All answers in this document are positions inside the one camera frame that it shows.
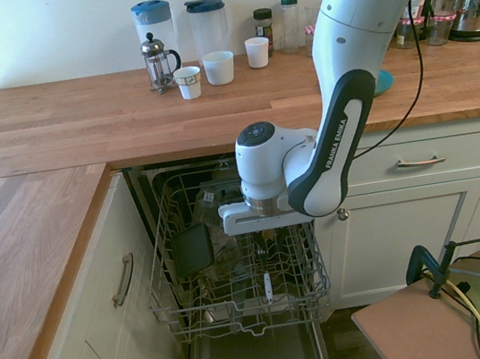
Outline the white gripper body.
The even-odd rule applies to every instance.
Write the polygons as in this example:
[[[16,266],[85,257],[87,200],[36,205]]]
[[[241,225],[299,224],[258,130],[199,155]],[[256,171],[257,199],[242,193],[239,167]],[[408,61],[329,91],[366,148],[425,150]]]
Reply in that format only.
[[[244,202],[221,205],[218,208],[218,214],[223,221],[223,231],[228,236],[289,227],[313,220],[313,217],[294,210],[281,211],[276,215],[262,217],[254,213]]]

